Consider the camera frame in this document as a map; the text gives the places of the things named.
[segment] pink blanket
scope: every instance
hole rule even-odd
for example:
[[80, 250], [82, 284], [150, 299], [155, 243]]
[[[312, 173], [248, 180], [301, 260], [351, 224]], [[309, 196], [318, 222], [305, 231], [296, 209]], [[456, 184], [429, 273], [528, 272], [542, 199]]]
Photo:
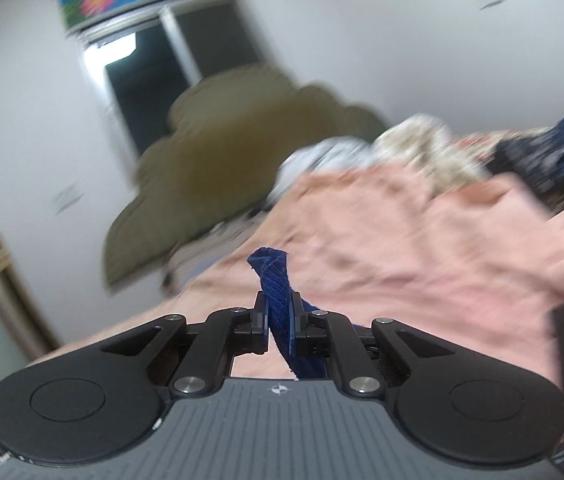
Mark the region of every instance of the pink blanket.
[[[564, 301], [564, 212], [552, 218], [511, 175], [434, 198], [399, 166], [307, 174], [179, 297], [94, 339], [169, 312], [196, 322], [252, 306], [246, 257], [260, 246], [289, 253], [291, 286], [322, 309], [366, 326], [393, 317], [558, 382], [546, 314]], [[233, 374], [291, 376], [274, 344], [237, 358]]]

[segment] ribbed gray surface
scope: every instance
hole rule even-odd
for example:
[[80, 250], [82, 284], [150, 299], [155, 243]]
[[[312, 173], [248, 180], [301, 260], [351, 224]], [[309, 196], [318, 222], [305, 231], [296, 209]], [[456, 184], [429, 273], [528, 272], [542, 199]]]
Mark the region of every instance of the ribbed gray surface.
[[[280, 392], [278, 386], [287, 390]], [[377, 402], [331, 381], [227, 379], [204, 399], [180, 400], [152, 436], [110, 460], [51, 468], [15, 458], [0, 480], [564, 480], [549, 463], [459, 468], [422, 452]]]

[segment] metal screw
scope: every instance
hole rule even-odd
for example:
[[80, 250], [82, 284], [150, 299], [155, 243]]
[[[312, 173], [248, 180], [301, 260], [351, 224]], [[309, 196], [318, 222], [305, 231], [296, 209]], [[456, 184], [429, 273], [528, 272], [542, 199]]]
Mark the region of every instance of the metal screw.
[[183, 394], [194, 394], [202, 390], [206, 383], [199, 377], [181, 377], [173, 383], [173, 386]]
[[351, 379], [348, 385], [360, 394], [370, 394], [380, 388], [380, 381], [372, 377], [356, 377]]

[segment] cloud-shaped headboard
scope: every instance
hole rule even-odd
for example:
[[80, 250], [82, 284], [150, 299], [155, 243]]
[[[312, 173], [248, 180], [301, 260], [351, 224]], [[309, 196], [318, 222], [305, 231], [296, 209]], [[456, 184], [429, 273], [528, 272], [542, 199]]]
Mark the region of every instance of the cloud-shaped headboard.
[[139, 194], [108, 231], [109, 285], [263, 200], [295, 150], [386, 129], [369, 110], [343, 107], [318, 86], [297, 89], [263, 65], [204, 79], [177, 98], [168, 121], [172, 135], [140, 157]]

